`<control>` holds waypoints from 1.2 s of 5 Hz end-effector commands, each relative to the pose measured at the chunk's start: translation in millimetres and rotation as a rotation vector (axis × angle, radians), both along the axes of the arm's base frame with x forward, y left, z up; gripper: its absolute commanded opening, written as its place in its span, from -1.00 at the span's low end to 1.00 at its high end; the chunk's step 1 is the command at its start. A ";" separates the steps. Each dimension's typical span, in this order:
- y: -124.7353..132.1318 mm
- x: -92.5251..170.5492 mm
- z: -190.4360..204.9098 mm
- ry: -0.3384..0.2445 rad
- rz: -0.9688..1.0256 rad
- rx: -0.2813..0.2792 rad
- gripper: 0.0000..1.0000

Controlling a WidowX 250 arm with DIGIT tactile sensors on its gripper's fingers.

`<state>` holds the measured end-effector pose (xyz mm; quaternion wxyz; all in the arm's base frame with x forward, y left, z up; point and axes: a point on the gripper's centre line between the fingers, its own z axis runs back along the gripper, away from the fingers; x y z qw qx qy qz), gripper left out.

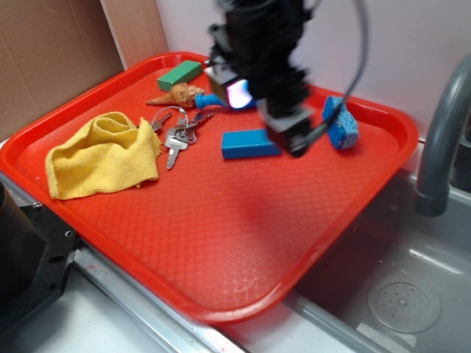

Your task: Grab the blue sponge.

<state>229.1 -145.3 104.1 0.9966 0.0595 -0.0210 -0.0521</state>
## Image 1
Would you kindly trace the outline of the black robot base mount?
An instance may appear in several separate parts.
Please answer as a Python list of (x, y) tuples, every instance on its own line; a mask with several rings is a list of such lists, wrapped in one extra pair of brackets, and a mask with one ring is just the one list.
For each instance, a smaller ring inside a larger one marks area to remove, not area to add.
[(18, 206), (1, 186), (1, 337), (58, 300), (77, 232), (48, 207)]

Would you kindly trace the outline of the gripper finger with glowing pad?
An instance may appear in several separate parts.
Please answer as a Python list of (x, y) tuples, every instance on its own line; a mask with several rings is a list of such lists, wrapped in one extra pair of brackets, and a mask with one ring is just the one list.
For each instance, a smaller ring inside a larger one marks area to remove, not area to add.
[(215, 64), (204, 69), (210, 80), (213, 93), (222, 102), (234, 109), (253, 107), (253, 97), (248, 90), (248, 81), (239, 76), (228, 64)]
[(262, 99), (258, 102), (258, 112), (273, 143), (292, 157), (301, 157), (307, 152), (312, 110), (298, 104), (293, 113), (275, 118), (269, 113), (267, 100)]

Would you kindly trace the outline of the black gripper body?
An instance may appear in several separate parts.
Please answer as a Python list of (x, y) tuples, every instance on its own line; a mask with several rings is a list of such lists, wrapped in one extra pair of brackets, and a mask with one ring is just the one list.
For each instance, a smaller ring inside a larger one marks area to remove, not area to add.
[(209, 27), (212, 63), (226, 63), (248, 81), (269, 110), (295, 110), (308, 97), (304, 70), (289, 62), (312, 10), (303, 1), (218, 1), (224, 24)]

